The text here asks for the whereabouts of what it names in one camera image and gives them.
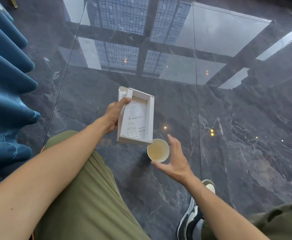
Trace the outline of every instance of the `green pants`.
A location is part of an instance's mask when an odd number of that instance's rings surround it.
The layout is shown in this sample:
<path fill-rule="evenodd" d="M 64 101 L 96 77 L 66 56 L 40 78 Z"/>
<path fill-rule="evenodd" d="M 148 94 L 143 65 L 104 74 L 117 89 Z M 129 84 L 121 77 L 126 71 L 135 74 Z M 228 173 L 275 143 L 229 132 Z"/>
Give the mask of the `green pants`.
<path fill-rule="evenodd" d="M 44 149 L 76 133 L 70 130 L 54 136 Z M 271 240 L 292 240 L 292 204 L 254 215 L 250 220 Z M 203 224 L 201 238 L 216 239 L 207 222 Z M 121 198 L 112 171 L 96 151 L 35 229 L 35 240 L 93 239 L 149 240 Z"/>

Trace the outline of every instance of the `cup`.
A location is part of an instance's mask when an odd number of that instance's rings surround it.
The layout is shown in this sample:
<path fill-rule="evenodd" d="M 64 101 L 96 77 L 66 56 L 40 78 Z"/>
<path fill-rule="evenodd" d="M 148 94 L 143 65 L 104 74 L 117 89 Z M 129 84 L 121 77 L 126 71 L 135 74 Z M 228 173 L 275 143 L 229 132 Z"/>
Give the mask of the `cup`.
<path fill-rule="evenodd" d="M 147 147 L 147 155 L 152 161 L 163 162 L 169 156 L 169 146 L 162 139 L 155 139 L 153 143 Z"/>

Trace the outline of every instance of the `person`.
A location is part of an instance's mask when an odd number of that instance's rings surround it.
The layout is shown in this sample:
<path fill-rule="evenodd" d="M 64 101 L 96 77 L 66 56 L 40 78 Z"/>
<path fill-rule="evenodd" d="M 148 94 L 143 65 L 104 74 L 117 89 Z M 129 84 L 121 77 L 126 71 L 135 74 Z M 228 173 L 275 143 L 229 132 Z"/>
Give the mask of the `person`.
<path fill-rule="evenodd" d="M 27 240 L 34 230 L 35 240 L 150 239 L 95 150 L 130 101 L 110 104 L 104 116 L 80 132 L 52 137 L 40 154 L 0 183 L 0 239 Z M 292 205 L 262 215 L 253 225 L 216 196 L 211 181 L 195 177 L 180 142 L 170 135 L 168 140 L 169 164 L 152 164 L 192 195 L 178 226 L 179 240 L 192 239 L 191 230 L 197 228 L 198 239 L 292 239 Z"/>

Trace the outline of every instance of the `curtain fold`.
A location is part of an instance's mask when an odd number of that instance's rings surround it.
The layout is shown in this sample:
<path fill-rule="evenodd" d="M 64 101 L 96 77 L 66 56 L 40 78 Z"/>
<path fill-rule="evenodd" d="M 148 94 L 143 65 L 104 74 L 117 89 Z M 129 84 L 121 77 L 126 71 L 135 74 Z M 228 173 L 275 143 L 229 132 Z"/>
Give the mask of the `curtain fold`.
<path fill-rule="evenodd" d="M 0 170 L 31 157 L 32 149 L 18 144 L 17 134 L 23 126 L 40 118 L 38 112 L 20 99 L 21 94 L 35 90 L 38 84 L 25 74 L 35 65 L 22 52 L 27 40 L 12 22 L 12 17 L 0 5 Z"/>

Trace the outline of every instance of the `liquid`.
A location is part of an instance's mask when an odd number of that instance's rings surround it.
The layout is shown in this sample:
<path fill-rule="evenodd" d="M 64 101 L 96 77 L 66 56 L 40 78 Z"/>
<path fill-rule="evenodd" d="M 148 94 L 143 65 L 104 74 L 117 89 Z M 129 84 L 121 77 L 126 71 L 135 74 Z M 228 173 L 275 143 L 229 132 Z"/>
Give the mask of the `liquid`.
<path fill-rule="evenodd" d="M 158 144 L 151 144 L 149 147 L 148 147 L 148 155 L 149 157 L 154 160 L 154 161 L 158 161 L 160 160 L 164 153 L 163 153 L 163 148 L 158 145 Z"/>

